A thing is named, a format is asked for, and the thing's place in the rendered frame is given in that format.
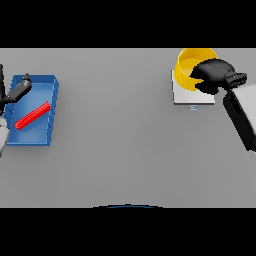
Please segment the blue tray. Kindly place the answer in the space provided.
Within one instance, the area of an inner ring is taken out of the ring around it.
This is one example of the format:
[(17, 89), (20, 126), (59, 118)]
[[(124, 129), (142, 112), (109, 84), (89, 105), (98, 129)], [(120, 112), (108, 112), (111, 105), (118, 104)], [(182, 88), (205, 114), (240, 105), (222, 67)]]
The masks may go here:
[[(4, 117), (10, 130), (8, 146), (49, 146), (52, 140), (59, 83), (55, 75), (31, 75), (32, 89), (17, 103), (5, 106)], [(45, 102), (50, 110), (21, 130), (14, 124)]]

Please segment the dark left robot hand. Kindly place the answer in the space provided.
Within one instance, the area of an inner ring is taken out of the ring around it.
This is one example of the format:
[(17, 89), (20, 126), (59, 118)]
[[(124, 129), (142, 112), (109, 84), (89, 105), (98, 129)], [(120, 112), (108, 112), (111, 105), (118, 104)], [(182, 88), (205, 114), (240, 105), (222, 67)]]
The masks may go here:
[(0, 64), (0, 116), (4, 112), (4, 108), (9, 103), (17, 103), (32, 89), (32, 81), (30, 75), (26, 73), (23, 80), (8, 94), (5, 93), (3, 65)]

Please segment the yellow bowl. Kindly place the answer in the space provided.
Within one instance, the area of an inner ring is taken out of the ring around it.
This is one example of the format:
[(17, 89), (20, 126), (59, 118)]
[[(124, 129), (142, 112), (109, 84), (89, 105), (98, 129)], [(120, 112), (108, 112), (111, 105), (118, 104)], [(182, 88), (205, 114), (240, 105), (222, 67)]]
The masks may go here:
[(212, 48), (184, 48), (178, 55), (174, 78), (186, 90), (196, 91), (195, 85), (202, 79), (191, 78), (193, 68), (208, 59), (217, 59), (218, 56)]

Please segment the pale square measuring scale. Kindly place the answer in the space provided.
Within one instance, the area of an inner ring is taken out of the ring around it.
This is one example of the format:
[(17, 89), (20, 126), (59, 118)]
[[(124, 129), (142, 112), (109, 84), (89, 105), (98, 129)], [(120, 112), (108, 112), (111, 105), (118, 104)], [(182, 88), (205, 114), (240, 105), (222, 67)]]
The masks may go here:
[(202, 93), (201, 91), (190, 91), (181, 87), (171, 71), (173, 102), (175, 105), (214, 105), (213, 95)]

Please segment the dark right robot hand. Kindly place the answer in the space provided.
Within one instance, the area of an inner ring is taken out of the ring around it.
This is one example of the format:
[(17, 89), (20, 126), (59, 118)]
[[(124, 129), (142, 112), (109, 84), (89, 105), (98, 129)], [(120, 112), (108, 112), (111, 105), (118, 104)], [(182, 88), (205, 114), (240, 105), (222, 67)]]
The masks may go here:
[(246, 73), (239, 73), (222, 59), (207, 59), (197, 64), (190, 77), (197, 79), (195, 88), (203, 93), (216, 95), (220, 88), (226, 91), (237, 88), (247, 81)]

